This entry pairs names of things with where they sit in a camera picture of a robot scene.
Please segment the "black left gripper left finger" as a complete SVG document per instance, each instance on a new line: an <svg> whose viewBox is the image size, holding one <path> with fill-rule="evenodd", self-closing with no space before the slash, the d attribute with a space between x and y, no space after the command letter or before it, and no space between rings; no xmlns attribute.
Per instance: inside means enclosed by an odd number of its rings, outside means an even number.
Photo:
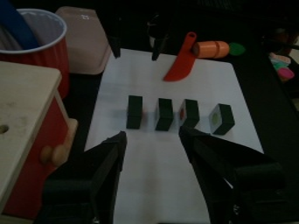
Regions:
<svg viewBox="0 0 299 224"><path fill-rule="evenodd" d="M114 224L126 150L121 131L58 168L44 182L36 224Z"/></svg>

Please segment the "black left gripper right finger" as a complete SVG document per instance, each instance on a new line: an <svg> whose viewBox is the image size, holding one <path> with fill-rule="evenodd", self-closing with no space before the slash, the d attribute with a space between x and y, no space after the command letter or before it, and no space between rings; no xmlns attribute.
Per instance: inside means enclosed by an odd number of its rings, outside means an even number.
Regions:
<svg viewBox="0 0 299 224"><path fill-rule="evenodd" d="M266 154L182 126L187 153L206 200L210 224L295 224L299 206L286 195L282 165Z"/></svg>

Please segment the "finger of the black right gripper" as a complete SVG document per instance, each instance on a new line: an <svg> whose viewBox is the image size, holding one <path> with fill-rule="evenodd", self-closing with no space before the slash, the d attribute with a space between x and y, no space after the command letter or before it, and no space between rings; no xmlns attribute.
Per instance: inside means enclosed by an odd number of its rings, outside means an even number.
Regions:
<svg viewBox="0 0 299 224"><path fill-rule="evenodd" d="M165 51L165 46L167 43L169 35L165 35L161 38L151 38L153 44L153 61L157 61L161 53Z"/></svg>
<svg viewBox="0 0 299 224"><path fill-rule="evenodd" d="M121 37L113 33L107 35L107 40L110 43L110 47L117 58L121 57Z"/></svg>

